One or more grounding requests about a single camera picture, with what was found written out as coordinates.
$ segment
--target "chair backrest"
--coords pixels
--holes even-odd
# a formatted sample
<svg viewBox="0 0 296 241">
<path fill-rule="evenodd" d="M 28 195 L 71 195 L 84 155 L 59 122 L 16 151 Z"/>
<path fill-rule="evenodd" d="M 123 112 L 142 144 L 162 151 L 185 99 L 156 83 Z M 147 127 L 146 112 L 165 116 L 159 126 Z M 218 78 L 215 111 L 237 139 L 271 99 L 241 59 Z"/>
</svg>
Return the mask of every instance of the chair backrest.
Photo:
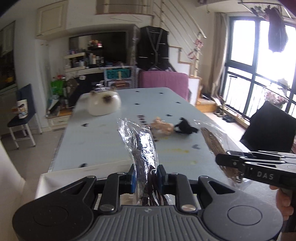
<svg viewBox="0 0 296 241">
<path fill-rule="evenodd" d="M 28 112 L 30 115 L 34 115 L 36 113 L 31 84 L 28 84 L 20 88 L 19 90 L 17 90 L 16 97 L 17 97 L 17 101 L 24 100 L 24 99 L 27 100 Z"/>
<path fill-rule="evenodd" d="M 269 101 L 250 119 L 241 142 L 253 151 L 290 152 L 296 132 L 296 119 Z"/>
<path fill-rule="evenodd" d="M 188 75 L 167 71 L 141 71 L 139 73 L 139 88 L 167 87 L 188 99 Z"/>
</svg>

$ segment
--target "black chair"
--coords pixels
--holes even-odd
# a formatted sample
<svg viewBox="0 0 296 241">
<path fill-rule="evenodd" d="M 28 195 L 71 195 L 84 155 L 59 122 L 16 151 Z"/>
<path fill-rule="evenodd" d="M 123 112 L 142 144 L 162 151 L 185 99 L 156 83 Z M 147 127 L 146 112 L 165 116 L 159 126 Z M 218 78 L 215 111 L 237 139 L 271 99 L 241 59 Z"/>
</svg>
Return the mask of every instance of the black chair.
<svg viewBox="0 0 296 241">
<path fill-rule="evenodd" d="M 240 142 L 250 151 L 290 152 L 296 132 L 296 119 L 269 101 L 250 119 Z"/>
<path fill-rule="evenodd" d="M 17 149 L 19 149 L 19 145 L 17 144 L 18 141 L 23 141 L 23 140 L 28 140 L 28 139 L 31 139 L 31 141 L 33 143 L 33 146 L 35 147 L 36 146 L 36 143 L 35 143 L 35 141 L 33 139 L 33 136 L 32 136 L 31 130 L 30 130 L 30 127 L 28 125 L 29 120 L 31 120 L 33 116 L 35 116 L 35 118 L 36 118 L 38 129 L 39 129 L 39 133 L 40 134 L 42 134 L 42 130 L 41 130 L 41 127 L 40 127 L 39 118 L 38 118 L 38 116 L 36 114 L 36 110 L 35 110 L 35 105 L 34 105 L 34 99 L 33 99 L 33 92 L 32 92 L 32 86 L 31 86 L 31 84 L 26 85 L 25 87 L 17 90 L 16 91 L 16 98 L 17 98 L 17 101 L 24 100 L 24 99 L 27 100 L 27 103 L 28 103 L 28 116 L 26 118 L 19 119 L 18 116 L 16 115 L 7 124 L 7 127 L 9 127 L 9 131 L 11 133 L 12 139 L 15 142 L 15 145 L 17 146 Z M 26 126 L 26 130 L 28 132 L 29 137 L 27 137 L 27 133 L 26 133 L 26 131 L 24 129 L 24 125 Z M 22 127 L 22 132 L 23 132 L 23 134 L 24 134 L 25 137 L 16 139 L 15 136 L 14 136 L 14 134 L 13 134 L 13 131 L 12 131 L 12 127 L 14 127 L 14 126 L 21 126 Z"/>
</svg>

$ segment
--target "ribbed gray panel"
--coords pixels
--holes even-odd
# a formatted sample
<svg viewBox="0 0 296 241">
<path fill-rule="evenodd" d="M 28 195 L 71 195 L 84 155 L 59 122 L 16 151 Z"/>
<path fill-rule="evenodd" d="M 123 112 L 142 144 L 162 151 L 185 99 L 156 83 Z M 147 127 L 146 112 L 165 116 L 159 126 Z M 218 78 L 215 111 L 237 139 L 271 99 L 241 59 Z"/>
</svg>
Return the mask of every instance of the ribbed gray panel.
<svg viewBox="0 0 296 241">
<path fill-rule="evenodd" d="M 101 216 L 81 241 L 217 241 L 197 217 L 173 206 L 123 206 L 120 213 Z"/>
</svg>

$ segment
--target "transparent plastic bag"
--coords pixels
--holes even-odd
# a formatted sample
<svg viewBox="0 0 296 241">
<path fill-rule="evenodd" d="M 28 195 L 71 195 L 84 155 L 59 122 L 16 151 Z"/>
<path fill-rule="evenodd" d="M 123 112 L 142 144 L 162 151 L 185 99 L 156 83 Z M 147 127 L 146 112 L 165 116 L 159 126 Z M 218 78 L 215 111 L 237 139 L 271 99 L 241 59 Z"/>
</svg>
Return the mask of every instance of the transparent plastic bag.
<svg viewBox="0 0 296 241">
<path fill-rule="evenodd" d="M 212 123 L 206 123 L 199 120 L 194 120 L 197 128 L 201 131 L 210 151 L 216 156 L 217 154 L 229 154 L 230 138 L 226 132 Z M 244 153 L 240 150 L 237 151 L 237 155 L 244 156 Z M 252 183 L 252 180 L 243 177 L 238 169 L 232 167 L 219 166 L 220 170 L 228 178 L 230 186 L 238 188 L 240 190 L 246 189 Z"/>
<path fill-rule="evenodd" d="M 136 193 L 133 203 L 142 206 L 172 204 L 168 195 L 160 195 L 158 192 L 158 157 L 150 128 L 129 119 L 119 119 L 118 131 L 136 171 Z"/>
</svg>

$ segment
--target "black vest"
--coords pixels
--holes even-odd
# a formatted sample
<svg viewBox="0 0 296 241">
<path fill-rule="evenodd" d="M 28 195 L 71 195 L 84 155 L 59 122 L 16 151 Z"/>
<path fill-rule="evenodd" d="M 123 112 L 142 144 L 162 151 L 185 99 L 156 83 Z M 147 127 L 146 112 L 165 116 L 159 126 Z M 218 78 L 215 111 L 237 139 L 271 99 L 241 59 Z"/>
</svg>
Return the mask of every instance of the black vest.
<svg viewBox="0 0 296 241">
<path fill-rule="evenodd" d="M 146 71 L 152 67 L 166 70 L 169 67 L 168 32 L 162 28 L 147 26 L 141 28 L 140 33 L 137 44 L 138 67 Z"/>
</svg>

